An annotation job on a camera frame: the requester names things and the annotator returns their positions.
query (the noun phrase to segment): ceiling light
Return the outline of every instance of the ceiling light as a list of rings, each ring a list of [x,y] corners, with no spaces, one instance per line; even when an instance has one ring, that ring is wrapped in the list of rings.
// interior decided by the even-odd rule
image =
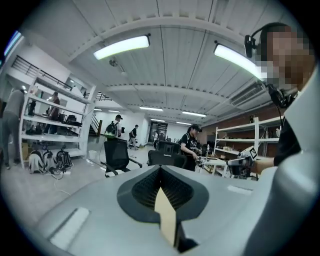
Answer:
[[[149,38],[146,35],[129,38],[120,42],[116,42],[100,50],[97,50],[93,55],[97,60],[105,57],[122,53],[129,50],[146,48],[150,45]]]
[[[202,118],[205,118],[207,116],[206,114],[198,114],[198,113],[192,113],[192,112],[186,112],[186,111],[182,111],[182,114],[187,114],[187,115],[192,115],[192,116],[197,116]]]
[[[260,68],[257,67],[252,61],[224,45],[217,44],[214,50],[214,54],[247,70],[261,81],[266,78],[265,75],[263,75],[259,70]]]
[[[154,110],[154,111],[163,111],[162,108],[154,108],[154,107],[146,107],[146,106],[140,106],[141,110]]]
[[[150,120],[156,121],[156,122],[165,122],[164,120],[158,120],[158,119],[152,119],[152,118]]]
[[[191,123],[187,123],[187,122],[176,122],[176,123],[180,125],[187,125],[187,126],[191,125]]]

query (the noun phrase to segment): white table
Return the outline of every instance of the white table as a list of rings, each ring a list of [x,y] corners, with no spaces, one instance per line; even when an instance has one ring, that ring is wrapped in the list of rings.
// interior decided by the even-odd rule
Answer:
[[[226,177],[227,169],[228,169],[226,161],[223,161],[223,160],[218,159],[218,158],[208,158],[207,161],[204,163],[204,165],[213,166],[212,175],[215,175],[217,166],[224,166],[222,177]]]

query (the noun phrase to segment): brick wall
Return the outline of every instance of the brick wall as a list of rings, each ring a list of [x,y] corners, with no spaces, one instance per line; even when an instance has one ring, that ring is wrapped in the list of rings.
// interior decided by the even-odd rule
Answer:
[[[280,109],[281,114],[283,115],[284,109]],[[259,118],[259,121],[275,118],[279,116],[279,112],[277,108],[274,105],[269,105],[265,106],[256,110],[253,110],[251,112],[238,115],[236,117],[206,126],[202,128],[202,132],[200,132],[197,136],[197,140],[200,141],[200,143],[205,144],[207,143],[207,136],[212,135],[213,133],[216,132],[216,128],[218,129],[221,128],[228,128],[228,127],[233,127],[233,126],[240,126],[240,125],[246,125],[250,123],[250,116],[255,116]],[[268,131],[275,131],[276,127],[269,128]],[[261,129],[259,131],[260,137],[263,135],[263,130]],[[242,132],[229,132],[228,136],[232,138],[241,138],[241,139],[254,139],[255,138],[255,131],[250,130],[250,131],[242,131]],[[234,147],[234,150],[237,151],[242,151],[246,149],[247,147],[253,145],[253,143],[240,143],[240,142],[226,142],[226,141],[221,141],[218,144],[219,146],[229,146],[229,147]],[[276,154],[276,143],[268,143],[267,146],[267,157],[274,157]],[[263,150],[263,145],[261,145],[258,149],[258,155],[262,154]],[[227,158],[233,159],[236,156],[229,154],[229,153],[224,153],[221,151],[216,151],[216,155],[219,157],[220,155],[225,155]]]

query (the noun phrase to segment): black office chair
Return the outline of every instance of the black office chair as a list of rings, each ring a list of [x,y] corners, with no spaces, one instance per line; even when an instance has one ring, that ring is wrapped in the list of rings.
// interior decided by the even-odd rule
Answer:
[[[184,168],[187,163],[187,157],[182,154],[165,154],[161,151],[150,150],[148,152],[148,165],[166,165]]]
[[[134,162],[142,168],[142,164],[129,158],[127,142],[124,140],[113,139],[106,141],[104,143],[105,151],[105,161],[101,164],[106,166],[105,176],[108,178],[110,176],[118,175],[119,173],[116,170],[121,170],[124,173],[130,171],[127,168],[129,161]]]

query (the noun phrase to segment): shoe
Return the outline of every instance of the shoe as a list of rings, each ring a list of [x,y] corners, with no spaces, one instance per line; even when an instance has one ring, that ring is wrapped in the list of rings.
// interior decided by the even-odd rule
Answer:
[[[16,166],[16,165],[19,165],[21,162],[20,162],[20,159],[14,159],[13,160],[13,164]]]

